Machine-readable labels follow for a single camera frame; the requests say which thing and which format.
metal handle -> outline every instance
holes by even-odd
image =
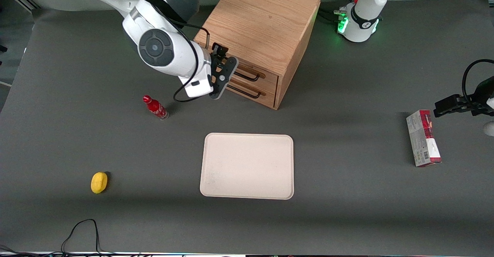
[[[251,97],[252,99],[257,99],[257,98],[261,97],[261,92],[258,92],[257,95],[254,96],[254,95],[250,95],[249,93],[242,91],[242,90],[240,90],[234,86],[228,85],[228,87],[235,90],[236,92],[242,93],[245,96]]]
[[[257,74],[257,76],[255,78],[249,78],[248,76],[244,76],[243,74],[240,74],[237,72],[235,72],[234,74],[241,77],[242,79],[247,79],[248,81],[252,81],[252,82],[257,81],[259,79],[259,77],[261,76],[260,74]]]

box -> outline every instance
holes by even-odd
[[[228,90],[278,109],[309,44],[321,0],[220,0],[203,27],[240,65]],[[194,38],[205,45],[203,30]]]
[[[441,162],[436,140],[432,135],[430,110],[420,110],[406,118],[416,167],[427,167]]]

gray table surface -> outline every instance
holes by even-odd
[[[425,169],[413,165],[404,122],[459,93],[469,63],[492,58],[487,0],[390,2],[383,16],[364,44],[318,18],[273,111],[231,92],[173,103],[178,79],[139,59],[116,11],[37,12],[0,115],[0,243],[57,250],[76,222],[94,218],[112,251],[494,255],[489,118],[435,119],[443,163]],[[480,64],[468,88],[489,76]],[[144,94],[171,117],[155,119]],[[203,197],[210,132],[292,136],[293,198]],[[90,190],[97,171],[112,173],[101,195]],[[93,250],[92,225],[67,246]]]

white tray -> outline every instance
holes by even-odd
[[[293,140],[288,135],[208,134],[201,193],[287,200],[293,196]]]

red and white box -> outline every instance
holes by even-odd
[[[410,133],[411,147],[416,167],[428,167],[439,164],[441,155],[436,140],[432,135],[432,120],[430,110],[420,110],[406,118]]]

